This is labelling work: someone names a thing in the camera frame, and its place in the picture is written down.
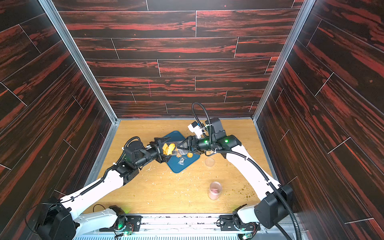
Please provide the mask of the clear jar with yellow cookies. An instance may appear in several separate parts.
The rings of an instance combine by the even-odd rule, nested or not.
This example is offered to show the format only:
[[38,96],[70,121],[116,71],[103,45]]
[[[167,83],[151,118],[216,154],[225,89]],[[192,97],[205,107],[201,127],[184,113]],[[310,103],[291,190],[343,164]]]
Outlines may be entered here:
[[167,144],[168,144],[168,146],[169,146],[169,145],[172,144],[172,143],[174,143],[174,144],[176,145],[176,147],[175,147],[175,149],[174,149],[172,155],[166,155],[166,156],[177,156],[177,157],[181,157],[182,155],[179,154],[179,149],[177,148],[177,145],[178,145],[180,142],[168,142]]

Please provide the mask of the clear jar lid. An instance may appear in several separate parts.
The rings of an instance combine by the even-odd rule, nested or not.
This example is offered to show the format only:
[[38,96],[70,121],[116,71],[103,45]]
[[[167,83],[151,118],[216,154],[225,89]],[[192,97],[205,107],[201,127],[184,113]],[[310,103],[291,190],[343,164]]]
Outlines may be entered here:
[[213,158],[206,158],[205,165],[209,168],[213,167],[215,165],[215,160]]

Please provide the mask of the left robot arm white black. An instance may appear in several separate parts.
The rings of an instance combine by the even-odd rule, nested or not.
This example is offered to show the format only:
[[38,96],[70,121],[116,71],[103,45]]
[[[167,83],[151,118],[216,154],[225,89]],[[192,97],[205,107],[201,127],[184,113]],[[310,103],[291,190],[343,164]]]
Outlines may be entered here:
[[118,207],[84,214],[95,202],[129,183],[152,161],[166,163],[171,158],[163,153],[168,138],[155,138],[144,147],[139,137],[132,137],[123,147],[118,161],[104,175],[84,188],[60,200],[50,198],[42,205],[34,230],[43,240],[72,240],[83,234],[111,228],[125,213]]

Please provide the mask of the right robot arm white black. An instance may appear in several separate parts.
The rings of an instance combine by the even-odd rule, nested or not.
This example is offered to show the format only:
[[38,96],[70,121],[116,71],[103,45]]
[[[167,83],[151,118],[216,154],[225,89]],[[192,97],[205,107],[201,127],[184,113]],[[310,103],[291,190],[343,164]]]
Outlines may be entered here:
[[237,229],[244,230],[248,224],[260,224],[267,229],[277,227],[289,240],[290,236],[279,222],[285,217],[290,217],[296,239],[302,239],[300,226],[292,209],[293,189],[288,185],[282,186],[263,170],[234,135],[214,141],[210,141],[208,138],[197,139],[195,136],[189,136],[176,143],[176,148],[188,153],[203,154],[211,151],[213,155],[221,154],[249,182],[260,202],[253,206],[243,205],[233,211],[233,224]]

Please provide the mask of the clear jar with pink cookies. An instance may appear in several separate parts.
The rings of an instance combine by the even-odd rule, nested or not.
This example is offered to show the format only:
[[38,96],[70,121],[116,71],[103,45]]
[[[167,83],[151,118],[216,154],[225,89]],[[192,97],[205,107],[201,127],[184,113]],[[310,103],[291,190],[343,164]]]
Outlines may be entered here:
[[217,200],[220,197],[222,190],[223,187],[219,182],[212,182],[208,191],[209,198],[213,201]]

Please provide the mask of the teal plastic tray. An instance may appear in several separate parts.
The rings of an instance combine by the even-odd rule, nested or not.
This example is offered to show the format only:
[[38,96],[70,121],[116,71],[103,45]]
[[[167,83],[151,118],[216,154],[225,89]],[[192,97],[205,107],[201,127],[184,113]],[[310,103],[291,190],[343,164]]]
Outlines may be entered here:
[[[179,131],[173,131],[164,136],[164,138],[166,137],[170,137],[167,143],[182,141],[185,139],[185,137]],[[196,162],[200,158],[200,155],[194,154],[192,158],[188,158],[187,155],[185,155],[185,156],[181,156],[181,158],[185,159],[185,164],[183,166],[178,164],[180,158],[178,158],[177,156],[172,156],[170,160],[167,162],[167,165],[169,166],[169,168],[172,170],[172,172],[176,174],[182,172],[188,166]]]

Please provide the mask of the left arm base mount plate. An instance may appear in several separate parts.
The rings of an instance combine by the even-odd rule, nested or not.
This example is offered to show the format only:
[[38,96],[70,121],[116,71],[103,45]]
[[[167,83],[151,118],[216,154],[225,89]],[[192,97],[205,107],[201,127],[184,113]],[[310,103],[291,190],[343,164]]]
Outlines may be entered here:
[[109,228],[99,229],[100,232],[112,233],[133,233],[138,232],[141,227],[142,216],[139,215],[125,215],[119,216],[116,222]]

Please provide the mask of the aluminium front rail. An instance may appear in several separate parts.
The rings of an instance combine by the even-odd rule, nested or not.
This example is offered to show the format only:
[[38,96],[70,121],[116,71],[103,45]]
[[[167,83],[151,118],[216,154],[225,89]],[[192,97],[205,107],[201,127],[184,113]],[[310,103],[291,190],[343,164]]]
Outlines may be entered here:
[[[223,232],[216,225],[221,214],[159,214],[142,216],[138,232],[112,233],[95,230],[73,240],[287,240],[277,227],[271,229],[260,225],[258,232],[229,231]],[[294,227],[289,219],[284,219],[280,226],[296,239]]]

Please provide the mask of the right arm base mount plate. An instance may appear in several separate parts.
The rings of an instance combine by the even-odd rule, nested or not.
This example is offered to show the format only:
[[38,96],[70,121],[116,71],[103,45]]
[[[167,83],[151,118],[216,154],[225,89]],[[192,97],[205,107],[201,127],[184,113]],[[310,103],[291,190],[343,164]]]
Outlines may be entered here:
[[223,232],[229,231],[253,231],[258,232],[261,227],[258,223],[243,223],[239,217],[234,215],[220,215],[219,219],[216,221],[217,227]]

